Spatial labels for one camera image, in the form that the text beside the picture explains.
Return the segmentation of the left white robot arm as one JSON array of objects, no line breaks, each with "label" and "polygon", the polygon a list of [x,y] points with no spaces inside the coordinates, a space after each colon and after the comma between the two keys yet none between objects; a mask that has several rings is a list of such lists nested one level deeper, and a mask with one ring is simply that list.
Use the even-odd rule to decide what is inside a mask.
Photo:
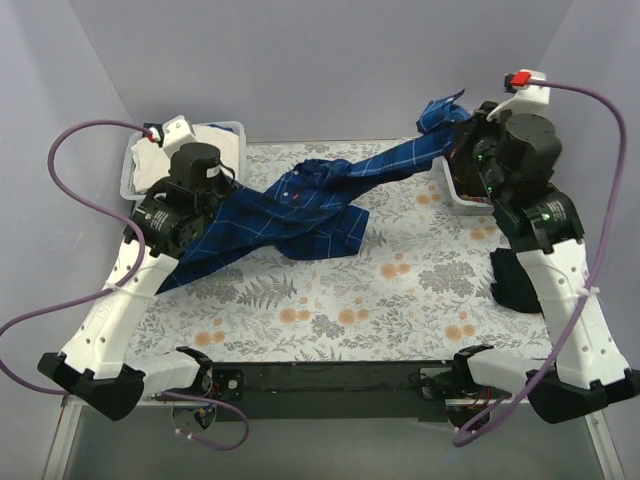
[{"label": "left white robot arm", "polygon": [[137,365],[126,364],[124,355],[153,297],[232,192],[233,178],[217,147],[196,142],[178,148],[168,176],[132,211],[105,283],[108,295],[59,352],[42,356],[40,373],[113,421],[140,400],[168,391],[193,400],[210,394],[213,363],[197,350],[178,347]]}]

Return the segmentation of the blue plaid long sleeve shirt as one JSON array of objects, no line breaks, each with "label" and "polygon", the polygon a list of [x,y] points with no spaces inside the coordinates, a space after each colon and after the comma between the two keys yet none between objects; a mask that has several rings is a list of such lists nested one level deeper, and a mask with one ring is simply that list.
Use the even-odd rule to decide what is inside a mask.
[{"label": "blue plaid long sleeve shirt", "polygon": [[369,213],[355,200],[379,185],[426,172],[447,155],[455,125],[470,118],[457,98],[429,102],[416,122],[418,137],[380,154],[356,163],[307,159],[264,192],[239,187],[189,245],[160,292],[208,276],[264,246],[291,260],[357,254]]}]

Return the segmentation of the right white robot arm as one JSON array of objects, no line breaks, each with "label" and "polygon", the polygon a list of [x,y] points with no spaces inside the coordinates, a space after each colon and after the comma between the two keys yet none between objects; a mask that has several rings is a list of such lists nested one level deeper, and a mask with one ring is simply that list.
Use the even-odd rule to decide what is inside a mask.
[{"label": "right white robot arm", "polygon": [[550,178],[561,152],[555,127],[536,113],[499,112],[484,102],[455,130],[451,160],[473,168],[497,226],[532,284],[556,358],[550,365],[489,345],[455,354],[451,379],[464,397],[486,387],[525,391],[534,411],[557,424],[639,394],[639,372],[619,351],[589,277],[575,205]]}]

